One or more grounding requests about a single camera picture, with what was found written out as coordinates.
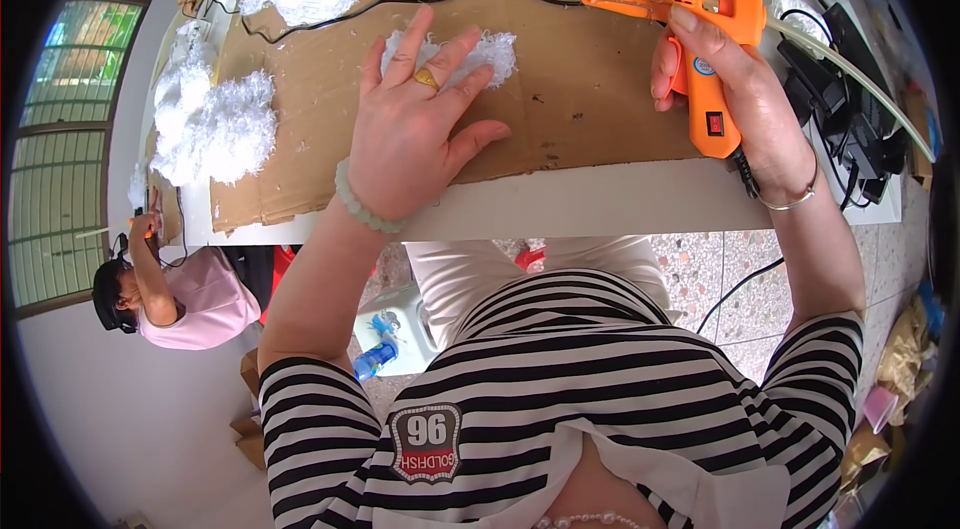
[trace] pink shirt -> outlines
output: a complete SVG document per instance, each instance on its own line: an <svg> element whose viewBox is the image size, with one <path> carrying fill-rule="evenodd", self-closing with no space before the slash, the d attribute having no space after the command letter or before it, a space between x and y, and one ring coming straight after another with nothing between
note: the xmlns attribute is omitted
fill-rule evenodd
<svg viewBox="0 0 960 529"><path fill-rule="evenodd" d="M147 319L143 307L138 315L140 334L160 347L215 347L260 317L257 300L218 247L198 249L181 266L167 269L164 277L183 316L160 327Z"/></svg>

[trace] striped shirt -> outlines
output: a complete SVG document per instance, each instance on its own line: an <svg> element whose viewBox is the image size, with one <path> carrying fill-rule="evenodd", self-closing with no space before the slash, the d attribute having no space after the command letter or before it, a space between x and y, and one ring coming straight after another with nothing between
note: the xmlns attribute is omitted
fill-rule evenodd
<svg viewBox="0 0 960 529"><path fill-rule="evenodd" d="M587 432L607 467L632 457L670 469L630 477L669 529L705 527L718 513L753 515L740 527L814 527L840 486L861 330L853 313L810 320L777 347L758 387L625 279L524 277L464 317L386 424L342 369L270 365L260 398L273 516L284 528L408 518L529 527L554 497L548 478L570 472L562 459L572 449L576 463L579 446L569 446ZM678 489L678 476L698 487ZM723 491L703 487L713 483L726 496L706 501ZM775 510L732 511L738 498Z"/></svg>

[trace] pearl necklace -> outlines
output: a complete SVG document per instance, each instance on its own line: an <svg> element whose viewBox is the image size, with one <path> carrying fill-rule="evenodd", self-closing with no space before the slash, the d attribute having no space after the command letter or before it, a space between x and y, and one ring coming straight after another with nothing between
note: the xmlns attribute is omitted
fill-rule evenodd
<svg viewBox="0 0 960 529"><path fill-rule="evenodd" d="M536 522L534 529L570 529L570 525L573 524L573 521L588 520L599 520L604 525L612 525L613 523L618 522L627 525L630 527L630 529L647 529L646 525L639 525L626 516L621 516L612 510L604 511L599 514L573 514L571 516L561 516L556 520L544 515L541 516L540 520Z"/></svg>

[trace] white wall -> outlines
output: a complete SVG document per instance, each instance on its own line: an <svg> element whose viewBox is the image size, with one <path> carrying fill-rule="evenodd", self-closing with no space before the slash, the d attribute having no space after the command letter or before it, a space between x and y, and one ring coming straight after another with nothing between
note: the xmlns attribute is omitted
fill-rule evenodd
<svg viewBox="0 0 960 529"><path fill-rule="evenodd" d="M176 0L153 0L130 53L110 147L111 224L130 215L146 94L176 11ZM157 529L273 525L265 475L229 427L252 408L239 367L255 335L163 349L104 331L89 303L26 319L17 332L58 446L106 520L140 511Z"/></svg>

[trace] goldfish 96 patch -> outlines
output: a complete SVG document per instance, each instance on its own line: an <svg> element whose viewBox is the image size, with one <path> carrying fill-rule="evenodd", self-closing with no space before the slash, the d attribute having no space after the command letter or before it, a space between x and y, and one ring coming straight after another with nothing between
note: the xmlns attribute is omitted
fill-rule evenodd
<svg viewBox="0 0 960 529"><path fill-rule="evenodd" d="M462 415L454 404L405 408L393 413L393 472L407 483L453 481L460 468Z"/></svg>

